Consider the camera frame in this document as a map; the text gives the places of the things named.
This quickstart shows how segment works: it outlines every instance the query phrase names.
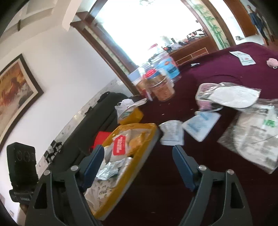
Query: white floor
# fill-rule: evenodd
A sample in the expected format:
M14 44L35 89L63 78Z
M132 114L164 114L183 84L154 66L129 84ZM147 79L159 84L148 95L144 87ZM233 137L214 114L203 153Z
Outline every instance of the white floor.
M235 40L235 43L237 45L239 45L241 43L245 43L245 42L255 42L255 43L258 43L260 45L264 45L264 38L260 34L260 35L252 35L252 36L246 37L246 38L244 38L242 40L239 40L239 41Z

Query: pink object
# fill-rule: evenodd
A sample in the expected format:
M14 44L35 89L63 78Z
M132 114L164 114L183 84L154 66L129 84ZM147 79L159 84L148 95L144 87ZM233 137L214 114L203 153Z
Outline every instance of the pink object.
M266 61L266 63L270 67L278 67L278 60L274 58L269 58L268 61Z

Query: cluttered countertop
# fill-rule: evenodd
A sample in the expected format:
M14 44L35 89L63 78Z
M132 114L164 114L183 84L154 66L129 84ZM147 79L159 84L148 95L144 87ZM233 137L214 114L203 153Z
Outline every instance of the cluttered countertop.
M256 64L242 66L230 51L241 51L251 55ZM278 53L254 43L245 43L206 55L183 65L181 79L175 83L175 95L166 102L157 99L140 109L144 117L140 123L160 125L169 120L185 122L195 115L199 106L195 100L202 83L231 82L241 86L261 89L260 98L277 98L275 69L267 66L269 58L278 58ZM233 169L247 197L254 225L275 222L278 204L277 171L266 173L255 164L228 150L218 139L234 120L237 110L224 107L217 111L221 115L208 136L202 142L184 133L183 148L197 162L214 171ZM172 159L172 146L157 142L139 174L120 202L104 221L104 225L178 225L192 194L186 189Z

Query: dark red table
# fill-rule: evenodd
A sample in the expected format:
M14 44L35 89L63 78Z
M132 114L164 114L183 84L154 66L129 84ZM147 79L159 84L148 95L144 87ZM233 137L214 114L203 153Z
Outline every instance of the dark red table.
M257 64L242 66L229 51L250 54ZM142 123L157 125L168 120L186 121L198 110L195 94L204 82L233 82L262 89L260 98L278 98L278 69L267 66L278 53L255 43L244 43L200 57L181 68L182 78L175 84L176 95L167 102L148 102L142 106ZM201 63L190 67L191 63ZM206 139L199 143L185 133L184 150L211 170L233 169L245 191L254 226L278 224L278 172L259 169L217 143L233 120L236 111L225 107L221 118ZM190 203L192 194L185 188L172 159L172 147L157 142L152 153L124 197L104 221L104 226L176 226Z

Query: bright window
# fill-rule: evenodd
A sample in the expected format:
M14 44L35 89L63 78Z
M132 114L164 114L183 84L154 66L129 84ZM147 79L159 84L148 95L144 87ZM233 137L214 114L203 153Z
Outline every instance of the bright window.
M201 29L196 20L181 0L108 0L95 21L141 65L149 59L150 46L165 46L163 36L178 42Z

